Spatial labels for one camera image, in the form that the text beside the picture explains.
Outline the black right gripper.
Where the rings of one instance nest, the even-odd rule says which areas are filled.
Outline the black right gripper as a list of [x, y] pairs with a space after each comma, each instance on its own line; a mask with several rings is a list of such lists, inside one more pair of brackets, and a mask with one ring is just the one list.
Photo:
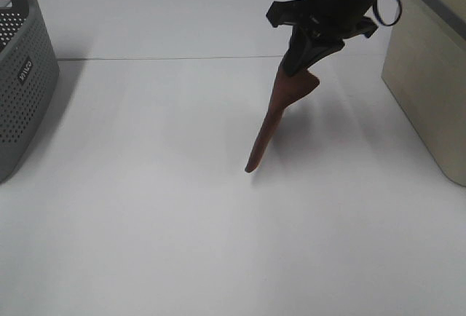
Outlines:
[[293, 26], [288, 50], [283, 57], [286, 75], [295, 76], [323, 58], [342, 50], [342, 39], [359, 35], [371, 37], [378, 25], [366, 17], [365, 13], [375, 2], [376, 0], [273, 1], [266, 13], [272, 27]]

